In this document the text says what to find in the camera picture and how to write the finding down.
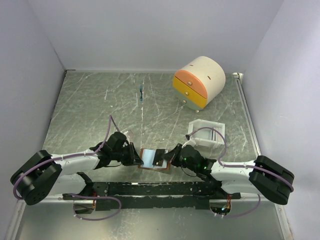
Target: yellow drawer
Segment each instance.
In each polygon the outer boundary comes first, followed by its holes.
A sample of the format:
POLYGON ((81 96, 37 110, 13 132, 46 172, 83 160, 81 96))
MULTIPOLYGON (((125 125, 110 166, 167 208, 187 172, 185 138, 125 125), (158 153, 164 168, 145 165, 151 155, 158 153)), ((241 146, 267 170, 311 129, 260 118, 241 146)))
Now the yellow drawer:
POLYGON ((180 93, 185 95, 193 103, 198 105, 200 108, 204 108, 207 104, 207 99, 197 93, 195 90, 190 88, 188 85, 180 81, 175 76, 173 77, 173 87, 177 89, 180 93))

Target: clear plastic box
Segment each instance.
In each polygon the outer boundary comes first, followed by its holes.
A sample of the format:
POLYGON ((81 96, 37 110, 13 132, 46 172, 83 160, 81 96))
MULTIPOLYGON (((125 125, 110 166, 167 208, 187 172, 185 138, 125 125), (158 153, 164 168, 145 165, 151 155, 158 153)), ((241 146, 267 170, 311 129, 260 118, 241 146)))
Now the clear plastic box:
MULTIPOLYGON (((223 137, 225 137, 226 125, 224 123, 202 119, 189 122, 188 134, 202 127, 214 128, 215 130, 219 131, 223 137)), ((225 144, 221 136, 211 129, 201 129, 192 136, 195 139, 197 146, 217 148, 219 145, 225 144)))

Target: white enclosure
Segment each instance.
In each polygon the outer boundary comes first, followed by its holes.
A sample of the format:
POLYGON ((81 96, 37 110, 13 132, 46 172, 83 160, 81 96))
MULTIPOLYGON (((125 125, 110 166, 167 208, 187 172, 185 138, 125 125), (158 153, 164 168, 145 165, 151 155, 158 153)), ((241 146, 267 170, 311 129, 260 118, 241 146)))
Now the white enclosure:
POLYGON ((10 177, 42 148, 65 69, 174 72, 198 56, 244 73, 262 154, 296 176, 294 238, 318 239, 319 43, 318 0, 2 0, 0 239, 10 177))
POLYGON ((261 152, 295 174, 295 239, 319 238, 320 2, 285 1, 244 74, 261 152))
POLYGON ((66 69, 243 72, 283 0, 29 0, 66 69))

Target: round storage box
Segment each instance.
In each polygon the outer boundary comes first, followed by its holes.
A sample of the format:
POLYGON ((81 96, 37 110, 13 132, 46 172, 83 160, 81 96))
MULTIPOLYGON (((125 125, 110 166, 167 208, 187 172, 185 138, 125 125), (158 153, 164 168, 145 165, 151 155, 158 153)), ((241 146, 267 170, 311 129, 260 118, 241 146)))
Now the round storage box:
POLYGON ((174 93, 193 110, 202 110, 226 83, 222 67, 206 56, 199 56, 178 70, 173 77, 174 93))

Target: blue marker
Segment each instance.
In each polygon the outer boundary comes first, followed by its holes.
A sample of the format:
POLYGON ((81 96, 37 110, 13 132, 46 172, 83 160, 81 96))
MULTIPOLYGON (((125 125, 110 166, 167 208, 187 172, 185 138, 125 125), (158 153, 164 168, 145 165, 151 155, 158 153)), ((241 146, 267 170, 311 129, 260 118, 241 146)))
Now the blue marker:
POLYGON ((143 99, 144 99, 144 93, 142 92, 142 90, 143 90, 143 87, 142 87, 142 85, 140 85, 140 101, 141 101, 141 102, 142 102, 143 99))

